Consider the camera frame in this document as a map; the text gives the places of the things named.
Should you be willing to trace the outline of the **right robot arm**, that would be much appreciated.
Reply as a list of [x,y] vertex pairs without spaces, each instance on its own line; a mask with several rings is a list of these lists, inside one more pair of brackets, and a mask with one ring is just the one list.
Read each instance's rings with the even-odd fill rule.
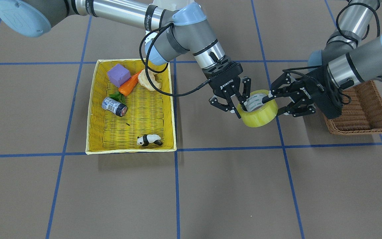
[[27,37],[41,36],[71,15],[104,18],[145,29],[148,35],[156,33],[141,57],[147,77],[149,62],[164,65],[192,53],[207,79],[197,90],[208,84],[214,94],[212,106],[243,118],[231,98],[235,96],[240,109],[247,110],[250,79],[240,78],[241,64],[225,54],[198,3],[171,11],[133,0],[0,0],[0,19]]

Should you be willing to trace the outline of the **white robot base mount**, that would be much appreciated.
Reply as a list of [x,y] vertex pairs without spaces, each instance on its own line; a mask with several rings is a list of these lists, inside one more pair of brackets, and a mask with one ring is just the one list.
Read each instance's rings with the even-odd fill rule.
[[153,5],[162,9],[177,10],[188,4],[188,0],[153,0]]

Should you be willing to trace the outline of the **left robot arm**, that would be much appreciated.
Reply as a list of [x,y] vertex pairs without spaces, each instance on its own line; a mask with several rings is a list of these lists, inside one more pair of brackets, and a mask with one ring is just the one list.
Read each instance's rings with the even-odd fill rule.
[[382,82],[382,33],[377,10],[380,0],[349,0],[336,18],[336,29],[323,50],[314,51],[306,70],[283,70],[263,98],[266,105],[279,97],[291,102],[277,115],[301,117],[317,109],[328,119],[341,116],[344,90],[370,80]]

